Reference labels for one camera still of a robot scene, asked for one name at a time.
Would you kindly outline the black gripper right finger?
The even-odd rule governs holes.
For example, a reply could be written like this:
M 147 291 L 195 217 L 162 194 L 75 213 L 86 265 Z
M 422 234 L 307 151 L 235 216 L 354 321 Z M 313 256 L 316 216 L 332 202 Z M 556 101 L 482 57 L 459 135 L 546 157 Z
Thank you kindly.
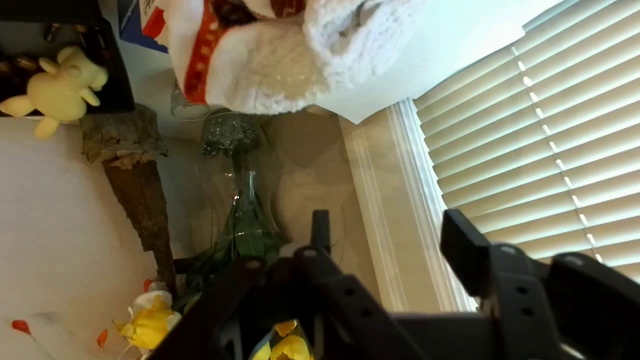
M 490 242 L 463 209 L 444 212 L 441 254 L 468 295 L 481 295 L 487 286 Z

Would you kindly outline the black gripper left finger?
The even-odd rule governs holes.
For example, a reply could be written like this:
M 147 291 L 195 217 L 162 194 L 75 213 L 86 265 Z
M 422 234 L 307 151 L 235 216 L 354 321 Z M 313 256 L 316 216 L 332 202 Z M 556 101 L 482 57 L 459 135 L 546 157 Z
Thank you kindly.
M 322 247 L 324 251 L 332 251 L 332 244 L 330 244 L 330 212 L 328 209 L 315 209 L 313 212 L 310 244 Z

